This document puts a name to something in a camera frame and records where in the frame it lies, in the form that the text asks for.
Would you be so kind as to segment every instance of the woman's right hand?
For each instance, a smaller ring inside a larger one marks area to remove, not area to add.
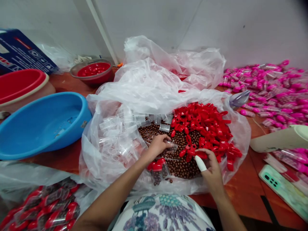
[[[195,160],[214,200],[216,201],[221,197],[225,197],[226,192],[222,181],[221,169],[214,152],[208,149],[197,149],[196,151],[205,152],[208,156],[209,168],[205,166],[205,163],[200,157],[195,156]]]

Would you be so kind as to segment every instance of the blue plastic basin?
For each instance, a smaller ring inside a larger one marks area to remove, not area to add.
[[[86,99],[76,92],[40,98],[0,125],[0,159],[24,159],[77,141],[92,118]]]

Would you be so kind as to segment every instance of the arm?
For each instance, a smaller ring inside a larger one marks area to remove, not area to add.
[[[113,182],[80,216],[72,231],[107,230],[143,170],[163,150],[173,146],[165,143],[164,139],[171,140],[167,135],[156,136],[139,160]]]
[[[196,156],[195,159],[205,182],[209,186],[213,199],[217,204],[217,209],[224,231],[246,231],[243,222],[235,211],[228,194],[224,189],[221,169],[215,154],[208,149],[199,149],[196,151],[203,151],[208,155],[210,163],[210,167],[208,169],[200,157]]]

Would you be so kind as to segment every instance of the hand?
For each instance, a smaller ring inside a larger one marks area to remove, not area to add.
[[[195,160],[201,171],[203,179],[209,186],[210,193],[216,201],[217,199],[220,199],[221,197],[224,197],[226,195],[219,163],[217,162],[214,152],[208,149],[197,149],[196,151],[202,151],[208,155],[210,164],[210,167],[208,169],[206,168],[203,160],[200,157],[195,156]]]
[[[167,135],[157,135],[154,137],[152,143],[150,144],[147,155],[151,157],[151,161],[153,161],[159,154],[161,154],[166,148],[173,147],[173,143],[165,143],[164,139],[170,140],[171,138]]]

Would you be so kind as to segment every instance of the woman's left hand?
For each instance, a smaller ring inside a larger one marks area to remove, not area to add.
[[[146,153],[146,155],[150,157],[151,161],[153,161],[166,148],[172,148],[174,146],[173,143],[164,142],[164,139],[171,141],[171,138],[167,134],[157,135],[154,137]]]

